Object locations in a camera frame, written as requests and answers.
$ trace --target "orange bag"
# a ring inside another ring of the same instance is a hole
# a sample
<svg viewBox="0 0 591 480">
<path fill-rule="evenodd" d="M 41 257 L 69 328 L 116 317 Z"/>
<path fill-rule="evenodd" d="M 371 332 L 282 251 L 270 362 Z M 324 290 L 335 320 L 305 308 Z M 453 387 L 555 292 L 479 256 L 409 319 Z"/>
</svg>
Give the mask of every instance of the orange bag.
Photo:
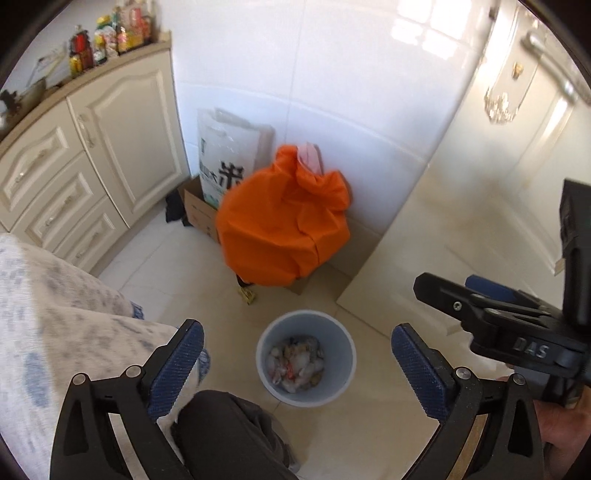
<svg viewBox="0 0 591 480">
<path fill-rule="evenodd" d="M 349 205 L 340 172 L 315 175 L 284 145 L 273 165 L 224 195 L 216 227 L 226 263 L 245 282 L 291 285 L 347 243 Z"/>
</svg>

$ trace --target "countertop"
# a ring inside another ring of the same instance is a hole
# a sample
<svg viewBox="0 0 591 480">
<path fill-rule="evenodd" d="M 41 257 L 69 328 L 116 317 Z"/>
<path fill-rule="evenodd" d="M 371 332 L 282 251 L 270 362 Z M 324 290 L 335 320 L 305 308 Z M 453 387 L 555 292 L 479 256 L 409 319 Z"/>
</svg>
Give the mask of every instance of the countertop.
<svg viewBox="0 0 591 480">
<path fill-rule="evenodd" d="M 18 137 L 20 137 L 32 124 L 39 120 L 45 113 L 47 113 L 47 111 L 64 100 L 68 95 L 71 95 L 98 77 L 101 77 L 133 61 L 153 55 L 154 53 L 170 50 L 171 46 L 172 42 L 170 35 L 161 34 L 160 41 L 146 45 L 145 47 L 138 48 L 137 50 L 130 51 L 125 55 L 121 55 L 115 59 L 111 59 L 105 64 L 99 65 L 92 70 L 83 73 L 78 78 L 73 79 L 71 82 L 66 83 L 63 87 L 45 98 L 39 105 L 31 110 L 31 112 L 29 112 L 29 114 L 11 130 L 4 140 L 0 142 L 0 159 L 18 139 Z"/>
</svg>

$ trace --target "screw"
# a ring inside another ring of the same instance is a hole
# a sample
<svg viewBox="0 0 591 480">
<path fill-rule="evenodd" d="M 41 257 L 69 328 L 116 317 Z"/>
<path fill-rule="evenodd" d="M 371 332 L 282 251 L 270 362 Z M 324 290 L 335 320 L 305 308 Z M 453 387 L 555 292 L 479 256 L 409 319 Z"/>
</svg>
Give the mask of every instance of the screw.
<svg viewBox="0 0 591 480">
<path fill-rule="evenodd" d="M 125 375 L 127 375 L 130 378 L 135 378 L 135 377 L 138 377 L 141 372 L 142 372 L 141 367 L 139 367 L 138 365 L 132 365 L 131 367 L 129 367 L 125 371 Z"/>
<path fill-rule="evenodd" d="M 470 372 L 467 368 L 460 367 L 456 370 L 456 375 L 462 380 L 468 380 L 472 376 L 472 372 Z"/>
<path fill-rule="evenodd" d="M 515 382 L 517 385 L 525 385 L 525 377 L 520 374 L 515 374 L 513 375 L 513 382 Z"/>
<path fill-rule="evenodd" d="M 86 381 L 85 374 L 77 374 L 77 375 L 74 375 L 74 378 L 72 378 L 72 383 L 74 385 L 82 385 L 85 381 Z"/>
</svg>

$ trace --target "light blue trash bin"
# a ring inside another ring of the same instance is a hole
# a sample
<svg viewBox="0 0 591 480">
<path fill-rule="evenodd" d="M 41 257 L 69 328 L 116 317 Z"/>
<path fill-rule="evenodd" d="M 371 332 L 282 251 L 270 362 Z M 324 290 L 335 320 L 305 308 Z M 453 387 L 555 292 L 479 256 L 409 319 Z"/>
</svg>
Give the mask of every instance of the light blue trash bin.
<svg viewBox="0 0 591 480">
<path fill-rule="evenodd" d="M 307 391 L 290 394 L 273 385 L 265 367 L 271 349 L 290 337 L 316 337 L 324 352 L 324 374 L 320 383 Z M 267 390 L 278 400 L 294 407 L 319 407 L 341 395 L 353 380 L 357 352 L 349 332 L 337 320 L 314 310 L 289 312 L 272 322 L 256 346 L 256 369 Z"/>
</svg>

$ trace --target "person's leg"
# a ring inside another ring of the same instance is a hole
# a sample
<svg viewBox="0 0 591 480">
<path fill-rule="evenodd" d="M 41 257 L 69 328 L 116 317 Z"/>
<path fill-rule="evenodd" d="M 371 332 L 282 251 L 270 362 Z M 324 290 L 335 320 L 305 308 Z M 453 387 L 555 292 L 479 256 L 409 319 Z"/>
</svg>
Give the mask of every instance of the person's leg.
<svg viewBox="0 0 591 480">
<path fill-rule="evenodd" d="M 191 475 L 202 480 L 296 480 L 290 450 L 261 407 L 226 392 L 197 393 L 173 437 Z"/>
</svg>

